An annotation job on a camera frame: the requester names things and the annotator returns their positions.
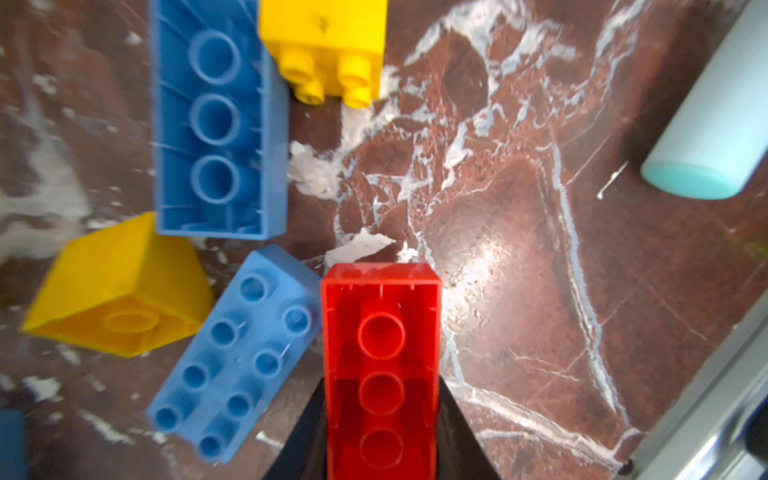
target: marble surface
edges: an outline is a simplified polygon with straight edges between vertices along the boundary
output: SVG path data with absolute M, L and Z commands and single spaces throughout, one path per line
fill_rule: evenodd
M 291 104 L 274 243 L 318 273 L 434 266 L 441 373 L 503 478 L 610 478 L 768 286 L 768 168 L 720 202 L 639 176 L 741 8 L 391 0 L 382 98 Z M 144 417 L 187 341 L 125 360 L 16 333 L 63 244 L 152 208 L 148 41 L 144 0 L 0 5 L 0 386 L 31 478 L 259 478 L 322 375 L 316 346 L 206 465 Z M 217 294 L 262 244 L 197 241 Z

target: white cylinder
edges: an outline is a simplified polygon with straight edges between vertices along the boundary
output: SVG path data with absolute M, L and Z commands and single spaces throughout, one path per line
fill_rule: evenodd
M 766 150 L 768 0 L 752 0 L 648 155 L 642 175 L 682 197 L 728 198 L 741 192 Z

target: yellow toy brick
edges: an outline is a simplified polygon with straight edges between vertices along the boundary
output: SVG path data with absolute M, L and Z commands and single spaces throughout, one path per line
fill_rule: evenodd
M 386 0 L 261 0 L 259 36 L 299 101 L 379 98 Z
M 69 243 L 20 330 L 131 357 L 195 334 L 212 305 L 194 247 L 150 212 Z

